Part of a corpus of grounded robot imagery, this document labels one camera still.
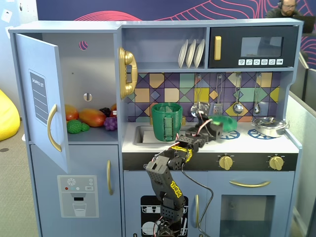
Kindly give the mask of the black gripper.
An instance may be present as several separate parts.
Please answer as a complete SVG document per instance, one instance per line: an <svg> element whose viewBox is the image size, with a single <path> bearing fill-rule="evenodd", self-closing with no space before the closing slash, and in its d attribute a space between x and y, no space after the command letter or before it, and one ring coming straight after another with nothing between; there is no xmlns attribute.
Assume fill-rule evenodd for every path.
<svg viewBox="0 0 316 237"><path fill-rule="evenodd" d="M223 124L221 122L207 120L197 130L196 137L210 142L219 139L223 133Z"/></svg>

